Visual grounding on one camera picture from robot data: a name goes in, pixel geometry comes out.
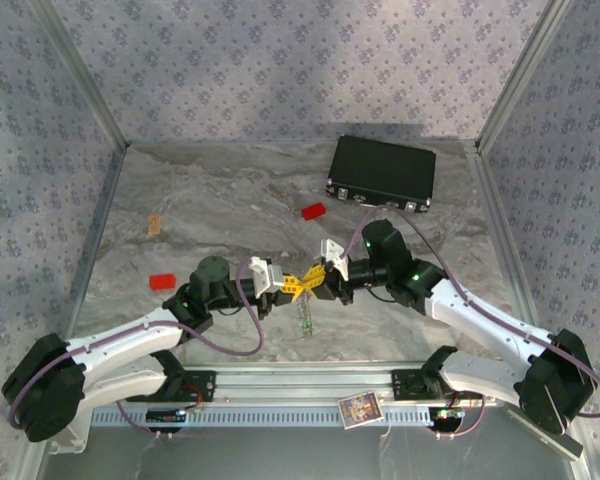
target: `gray wall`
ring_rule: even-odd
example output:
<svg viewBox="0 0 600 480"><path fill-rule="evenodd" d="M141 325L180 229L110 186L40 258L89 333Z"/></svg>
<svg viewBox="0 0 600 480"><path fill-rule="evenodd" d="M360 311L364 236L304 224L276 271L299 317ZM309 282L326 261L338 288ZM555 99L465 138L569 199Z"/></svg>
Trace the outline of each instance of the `gray wall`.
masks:
<svg viewBox="0 0 600 480"><path fill-rule="evenodd" d="M540 317L600 372L600 0L574 4L488 159Z"/></svg>
<svg viewBox="0 0 600 480"><path fill-rule="evenodd" d="M133 143L476 138L547 0L54 3Z"/></svg>
<svg viewBox="0 0 600 480"><path fill-rule="evenodd" d="M0 0L0 387L66 329L119 158L24 0ZM0 478L16 451L0 394Z"/></svg>

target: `small card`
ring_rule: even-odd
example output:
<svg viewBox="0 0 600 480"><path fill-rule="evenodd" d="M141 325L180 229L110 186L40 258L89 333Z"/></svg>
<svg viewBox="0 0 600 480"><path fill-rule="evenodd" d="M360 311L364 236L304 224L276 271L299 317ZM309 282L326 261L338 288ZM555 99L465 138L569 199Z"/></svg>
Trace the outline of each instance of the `small card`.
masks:
<svg viewBox="0 0 600 480"><path fill-rule="evenodd" d="M157 213L149 215L149 235L158 235L162 229L162 217Z"/></svg>
<svg viewBox="0 0 600 480"><path fill-rule="evenodd" d="M378 398L373 392L339 400L338 407L345 430L384 419Z"/></svg>

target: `black case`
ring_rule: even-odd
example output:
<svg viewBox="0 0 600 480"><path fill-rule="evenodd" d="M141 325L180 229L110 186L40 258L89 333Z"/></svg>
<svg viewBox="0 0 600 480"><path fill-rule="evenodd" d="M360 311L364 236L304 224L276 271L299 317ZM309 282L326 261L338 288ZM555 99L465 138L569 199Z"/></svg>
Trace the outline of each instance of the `black case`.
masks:
<svg viewBox="0 0 600 480"><path fill-rule="evenodd" d="M338 140L327 193L366 205L426 212L435 168L436 154L428 150L345 135Z"/></svg>

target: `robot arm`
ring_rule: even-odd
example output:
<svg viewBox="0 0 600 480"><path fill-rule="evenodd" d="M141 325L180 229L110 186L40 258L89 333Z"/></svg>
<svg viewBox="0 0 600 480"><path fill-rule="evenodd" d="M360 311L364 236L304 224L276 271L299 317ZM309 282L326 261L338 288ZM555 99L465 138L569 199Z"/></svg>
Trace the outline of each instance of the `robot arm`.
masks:
<svg viewBox="0 0 600 480"><path fill-rule="evenodd" d="M253 257L249 264L252 278L241 281L247 302L257 308L262 320L274 305L291 303L298 289L310 289L318 299L339 299L348 305L355 290L385 287L399 304L465 332L503 360L476 358L443 347L417 378L396 377L397 400L471 390L517 403L543 429L564 433L593 393L595 383L528 338L546 339L590 366L577 336L563 330L553 337L467 292L474 303L525 332L513 335L465 303L443 270L412 258L402 235L387 220L370 223L362 235L368 259L350 261L343 258L342 247L323 241L322 264L312 268L313 274L304 282L282 274L270 261ZM207 257L188 284L161 308L137 320L69 342L55 334L40 339L4 384L3 395L9 404L17 403L13 405L15 418L31 441L48 439L81 412L112 401L130 397L169 401L182 388L184 369L168 350L192 337L183 332L185 327L201 334L211 327L213 310L242 305L226 260ZM21 393L54 359L61 361Z"/></svg>

